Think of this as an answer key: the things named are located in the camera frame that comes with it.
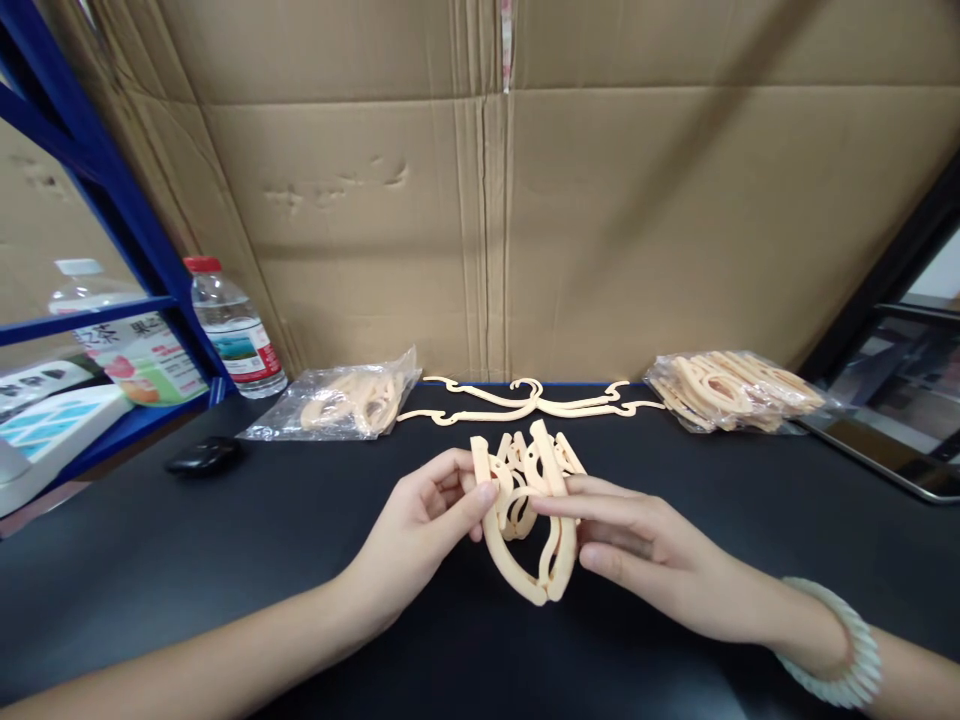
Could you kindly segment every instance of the beaded bracelet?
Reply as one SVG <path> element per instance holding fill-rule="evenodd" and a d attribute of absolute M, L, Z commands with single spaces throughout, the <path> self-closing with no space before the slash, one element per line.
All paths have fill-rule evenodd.
<path fill-rule="evenodd" d="M 807 692 L 824 702 L 847 709 L 862 709 L 873 702 L 880 693 L 880 655 L 877 643 L 870 634 L 870 627 L 863 618 L 843 601 L 837 594 L 803 578 L 785 577 L 783 582 L 800 590 L 826 605 L 843 623 L 843 627 L 853 646 L 853 660 L 838 680 L 820 680 L 796 663 L 777 653 L 777 659 L 783 663 L 787 672 L 800 683 Z"/>

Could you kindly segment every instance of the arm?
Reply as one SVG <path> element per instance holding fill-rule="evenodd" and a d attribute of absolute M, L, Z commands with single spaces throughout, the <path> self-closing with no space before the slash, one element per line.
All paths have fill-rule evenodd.
<path fill-rule="evenodd" d="M 450 450 L 401 479 L 344 572 L 318 588 L 178 645 L 91 673 L 0 712 L 19 718 L 236 718 L 386 630 L 496 498 Z"/>
<path fill-rule="evenodd" d="M 580 563 L 706 637 L 755 643 L 831 679 L 850 653 L 843 625 L 815 598 L 728 555 L 657 497 L 598 478 L 568 479 L 569 497 L 534 512 L 582 518 Z M 873 629 L 883 662 L 873 718 L 937 720 L 960 707 L 960 666 Z"/>

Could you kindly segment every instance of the fingernail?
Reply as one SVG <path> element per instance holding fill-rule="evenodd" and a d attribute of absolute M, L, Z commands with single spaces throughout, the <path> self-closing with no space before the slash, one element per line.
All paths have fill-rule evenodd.
<path fill-rule="evenodd" d="M 597 566 L 600 552 L 592 545 L 584 545 L 580 550 L 580 564 L 588 570 Z"/>
<path fill-rule="evenodd" d="M 497 487 L 492 482 L 480 483 L 477 486 L 477 492 L 485 503 L 491 503 L 497 497 Z"/>

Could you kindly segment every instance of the blue metal shelf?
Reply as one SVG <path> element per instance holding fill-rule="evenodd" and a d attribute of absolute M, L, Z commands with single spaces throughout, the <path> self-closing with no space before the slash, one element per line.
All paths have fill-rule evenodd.
<path fill-rule="evenodd" d="M 0 0 L 0 118 L 60 161 L 148 298 L 0 327 L 0 346 L 160 312 L 210 392 L 168 408 L 137 407 L 76 457 L 62 484 L 184 413 L 235 389 L 190 301 L 190 276 L 60 52 L 33 0 Z"/>
<path fill-rule="evenodd" d="M 37 338 L 56 335 L 57 333 L 79 330 L 82 327 L 98 325 L 105 322 L 121 320 L 131 315 L 141 315 L 143 313 L 163 310 L 164 308 L 174 307 L 177 301 L 168 295 L 160 297 L 147 298 L 132 303 L 122 303 L 120 305 L 110 305 L 100 310 L 85 310 L 83 312 L 70 313 L 69 315 L 57 315 L 55 317 L 40 318 L 39 320 L 28 320 L 22 323 L 13 323 L 0 327 L 0 347 L 4 345 L 13 345 L 27 340 L 36 340 Z"/>

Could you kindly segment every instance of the clear plastic bag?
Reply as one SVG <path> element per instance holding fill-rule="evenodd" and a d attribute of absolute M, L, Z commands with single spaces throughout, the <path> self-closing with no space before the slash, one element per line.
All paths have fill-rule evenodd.
<path fill-rule="evenodd" d="M 307 370 L 243 440 L 374 440 L 390 432 L 420 377 L 417 348 L 381 365 Z"/>
<path fill-rule="evenodd" d="M 745 351 L 661 355 L 645 380 L 680 423 L 695 433 L 719 428 L 803 434 L 786 421 L 842 407 L 797 375 Z"/>

